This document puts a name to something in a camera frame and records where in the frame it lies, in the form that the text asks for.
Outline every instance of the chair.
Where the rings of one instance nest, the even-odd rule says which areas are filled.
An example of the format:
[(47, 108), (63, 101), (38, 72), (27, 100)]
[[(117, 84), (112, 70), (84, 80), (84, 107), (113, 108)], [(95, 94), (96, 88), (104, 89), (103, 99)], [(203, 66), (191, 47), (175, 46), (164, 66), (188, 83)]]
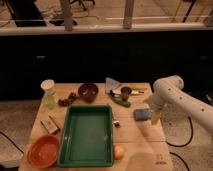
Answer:
[(84, 5), (84, 1), (92, 1), (92, 4), (95, 5), (95, 0), (73, 0), (73, 1), (70, 2), (70, 4), (73, 4), (73, 3), (75, 3), (75, 2), (78, 2), (79, 5), (82, 5), (84, 11), (86, 11), (87, 8), (86, 8), (86, 6)]
[(5, 3), (17, 27), (46, 26), (34, 0), (5, 0)]

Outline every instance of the table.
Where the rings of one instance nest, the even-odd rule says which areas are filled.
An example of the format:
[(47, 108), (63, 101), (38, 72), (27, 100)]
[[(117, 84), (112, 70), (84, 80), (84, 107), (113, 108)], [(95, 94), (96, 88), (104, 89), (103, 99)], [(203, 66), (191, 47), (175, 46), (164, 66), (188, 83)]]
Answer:
[[(171, 157), (165, 142), (165, 136), (162, 125), (158, 122), (152, 126), (150, 121), (135, 121), (133, 118), (134, 109), (147, 108), (148, 105), (144, 100), (151, 95), (151, 88), (148, 83), (125, 83), (123, 86), (132, 88), (146, 89), (143, 95), (130, 96), (131, 107), (126, 108), (114, 103), (108, 95), (105, 94), (105, 84), (97, 83), (99, 93), (95, 101), (90, 104), (108, 104), (112, 107), (114, 117), (119, 120), (121, 127), (113, 128), (113, 142), (124, 148), (125, 156), (122, 160), (115, 160), (112, 167), (98, 168), (59, 168), (56, 165), (43, 169), (45, 171), (142, 171), (158, 170), (168, 171), (173, 169)], [(67, 98), (70, 92), (76, 92), (80, 84), (56, 84), (55, 99)], [(74, 104), (85, 104), (78, 99)], [(47, 134), (42, 127), (40, 119), (46, 115), (54, 118), (59, 127), (63, 128), (66, 115), (66, 107), (56, 106), (53, 110), (48, 110), (42, 103), (38, 110), (32, 132), (25, 148), (25, 153), (20, 162), (19, 171), (38, 171), (32, 168), (28, 163), (26, 154), (31, 144), (40, 136)]]

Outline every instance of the small box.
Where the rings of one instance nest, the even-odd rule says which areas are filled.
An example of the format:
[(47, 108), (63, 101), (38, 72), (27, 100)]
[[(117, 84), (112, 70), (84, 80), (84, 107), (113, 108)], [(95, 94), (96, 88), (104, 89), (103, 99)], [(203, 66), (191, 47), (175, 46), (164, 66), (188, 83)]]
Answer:
[(60, 131), (60, 128), (56, 125), (51, 116), (46, 116), (41, 119), (41, 124), (47, 130), (49, 134), (55, 134)]

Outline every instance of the bottle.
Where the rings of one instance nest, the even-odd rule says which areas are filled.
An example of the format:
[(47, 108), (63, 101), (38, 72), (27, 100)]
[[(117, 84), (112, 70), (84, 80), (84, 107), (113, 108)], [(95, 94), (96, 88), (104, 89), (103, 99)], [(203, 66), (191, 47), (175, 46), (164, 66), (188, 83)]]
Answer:
[(41, 83), (41, 88), (44, 90), (42, 103), (50, 110), (54, 109), (55, 107), (54, 86), (55, 83), (53, 80), (44, 80)]

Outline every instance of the orange bowl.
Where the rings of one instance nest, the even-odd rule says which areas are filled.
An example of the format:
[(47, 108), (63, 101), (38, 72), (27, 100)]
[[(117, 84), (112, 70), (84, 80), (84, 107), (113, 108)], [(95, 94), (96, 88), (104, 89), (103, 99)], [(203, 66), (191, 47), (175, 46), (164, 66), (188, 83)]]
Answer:
[(53, 165), (57, 160), (59, 140), (53, 135), (44, 135), (37, 139), (27, 153), (29, 163), (39, 169)]

